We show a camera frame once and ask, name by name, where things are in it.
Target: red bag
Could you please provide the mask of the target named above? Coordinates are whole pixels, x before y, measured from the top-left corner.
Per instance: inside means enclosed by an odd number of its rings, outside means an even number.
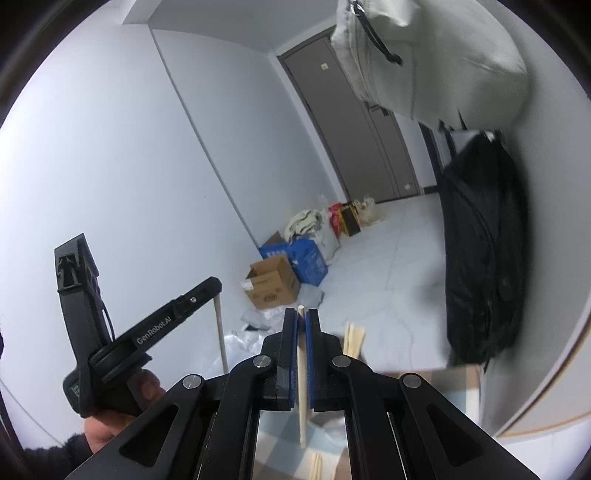
[[[335,203],[333,206],[329,207],[329,219],[330,219],[330,227],[333,229],[333,232],[336,235],[336,238],[340,235],[340,208],[343,204],[342,203]]]

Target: blue box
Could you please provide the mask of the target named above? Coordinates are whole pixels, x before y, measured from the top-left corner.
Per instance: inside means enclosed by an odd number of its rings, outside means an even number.
[[[298,280],[316,287],[329,271],[318,246],[308,238],[298,238],[289,244],[277,232],[259,248],[259,252],[263,258],[286,255]]]

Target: plastic bag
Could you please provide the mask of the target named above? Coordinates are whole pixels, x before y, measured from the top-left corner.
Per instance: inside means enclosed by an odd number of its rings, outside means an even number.
[[[280,305],[264,310],[257,310],[253,306],[245,310],[240,319],[255,328],[262,330],[274,329],[278,332],[283,326],[283,316],[286,308],[297,308],[299,305],[303,305],[308,309],[315,309],[318,308],[323,297],[324,292],[321,289],[314,285],[303,283],[297,300],[291,305]]]
[[[312,230],[306,232],[303,236],[313,240],[322,258],[327,265],[330,265],[336,251],[340,248],[339,240],[336,238],[333,229],[330,227],[330,219],[327,211],[319,213],[320,222],[317,222]]]
[[[373,198],[366,196],[363,202],[355,200],[353,204],[357,210],[360,226],[370,226],[384,220]]]
[[[274,333],[250,332],[247,330],[241,332],[232,331],[224,335],[223,341],[226,345],[226,357],[228,359],[228,368],[232,370],[237,364],[261,353],[262,343],[267,335]],[[219,355],[211,366],[202,373],[205,378],[217,377],[223,375],[222,357]]]

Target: cardboard box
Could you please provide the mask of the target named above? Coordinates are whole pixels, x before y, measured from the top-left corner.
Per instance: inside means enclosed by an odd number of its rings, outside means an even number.
[[[241,285],[259,310],[294,303],[300,292],[300,282],[285,255],[253,263]]]
[[[307,238],[298,238],[289,244],[277,232],[259,248],[259,253],[263,258],[285,255],[300,282],[316,287],[329,271],[318,246]]]

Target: gray door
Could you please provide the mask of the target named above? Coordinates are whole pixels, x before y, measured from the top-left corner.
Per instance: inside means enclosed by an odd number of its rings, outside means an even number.
[[[351,200],[370,194],[383,202],[417,193],[412,165],[394,117],[379,118],[357,99],[326,38],[295,51],[284,63]],[[404,176],[398,179],[400,172]]]
[[[378,105],[367,106],[372,122],[378,131],[388,164],[392,168],[394,181],[401,197],[418,194],[413,164],[410,161],[406,143],[394,114]]]

